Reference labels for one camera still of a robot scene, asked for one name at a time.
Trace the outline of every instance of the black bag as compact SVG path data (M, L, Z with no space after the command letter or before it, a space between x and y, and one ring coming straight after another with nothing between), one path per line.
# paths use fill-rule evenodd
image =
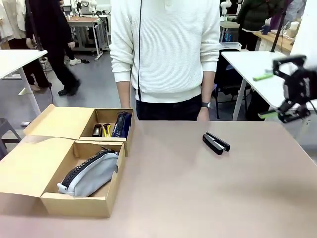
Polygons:
M259 113L269 110L269 104L256 92L252 93L251 103L247 109L246 118L252 121L263 121L259 118Z

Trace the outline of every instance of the wristwatch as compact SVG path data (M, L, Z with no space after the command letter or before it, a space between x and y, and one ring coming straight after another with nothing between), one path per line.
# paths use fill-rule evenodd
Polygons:
M202 107L203 107L203 108L211 109L211 102L209 102L209 103L202 103Z

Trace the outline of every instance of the yellow tool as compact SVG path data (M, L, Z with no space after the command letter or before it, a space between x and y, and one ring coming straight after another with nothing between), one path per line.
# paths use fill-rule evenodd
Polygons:
M111 137L110 128L111 128L111 125L109 123L103 125L103 131L104 131L105 137Z

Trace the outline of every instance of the white sneaker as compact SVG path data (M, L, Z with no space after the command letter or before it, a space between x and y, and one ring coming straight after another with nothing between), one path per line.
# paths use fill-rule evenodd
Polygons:
M36 86L36 85L31 85L31 84L30 84L30 87L31 87L31 89L32 89L33 92L35 92L35 91L40 91L40 90L41 90L41 89L40 89L38 86Z
M76 64L79 64L79 63L81 63L81 59L71 59L70 61L69 61L69 64L70 65L76 65Z

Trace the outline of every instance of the gray stool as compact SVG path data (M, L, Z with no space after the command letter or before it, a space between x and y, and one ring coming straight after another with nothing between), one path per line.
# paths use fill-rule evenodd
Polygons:
M8 132L12 131L17 139L2 139L2 137ZM5 144L18 144L21 141L21 137L16 133L7 119L0 118L0 160L7 155L7 150Z

